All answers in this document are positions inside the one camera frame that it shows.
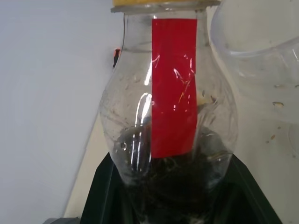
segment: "red object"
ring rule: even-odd
[[[197,20],[152,21],[153,158],[192,150],[197,124]]]

